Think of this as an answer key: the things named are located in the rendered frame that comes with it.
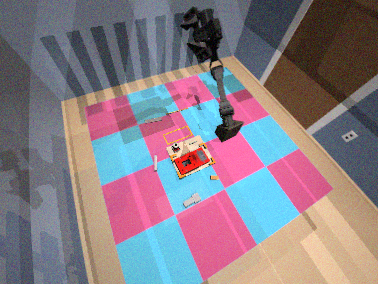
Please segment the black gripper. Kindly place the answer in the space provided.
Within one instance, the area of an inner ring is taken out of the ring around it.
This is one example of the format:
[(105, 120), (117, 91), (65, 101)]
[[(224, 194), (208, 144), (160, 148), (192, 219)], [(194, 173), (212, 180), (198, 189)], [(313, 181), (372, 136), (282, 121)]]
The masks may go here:
[(184, 23), (180, 25), (181, 28), (185, 29), (186, 31), (189, 28), (193, 28), (193, 38), (195, 42), (188, 42), (187, 46), (194, 52), (195, 56), (199, 63), (206, 61), (207, 59), (211, 58), (213, 53), (211, 51), (210, 45), (213, 41), (207, 41), (209, 35), (207, 30), (204, 26), (200, 28), (199, 20), (200, 14), (198, 8), (192, 7), (183, 15)]

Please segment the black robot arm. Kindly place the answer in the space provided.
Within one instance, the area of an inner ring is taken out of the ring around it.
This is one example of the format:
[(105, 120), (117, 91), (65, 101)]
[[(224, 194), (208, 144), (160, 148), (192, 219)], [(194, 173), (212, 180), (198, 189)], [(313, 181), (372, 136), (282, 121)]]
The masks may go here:
[[(213, 19), (213, 14), (211, 9), (205, 9), (204, 11), (201, 11), (200, 13), (200, 21), (201, 25), (205, 27), (205, 29), (208, 32), (208, 39), (207, 41), (211, 41), (212, 43), (210, 45), (206, 45), (207, 47), (210, 46), (211, 51), (213, 53), (210, 62), (210, 72), (211, 76), (213, 76), (213, 79), (217, 82), (218, 91), (220, 95), (220, 103), (219, 103), (219, 113), (220, 118), (222, 118), (223, 127), (230, 127), (236, 123), (234, 123), (233, 115), (235, 114), (234, 107), (231, 106), (231, 102), (227, 99), (225, 87), (223, 84), (223, 78), (224, 78), (224, 65), (223, 62), (219, 59), (219, 54), (217, 52), (217, 49), (219, 48), (220, 39), (222, 38), (222, 31), (221, 31), (221, 25), (218, 18)], [(222, 64), (216, 67), (212, 66), (212, 62), (218, 61)]]

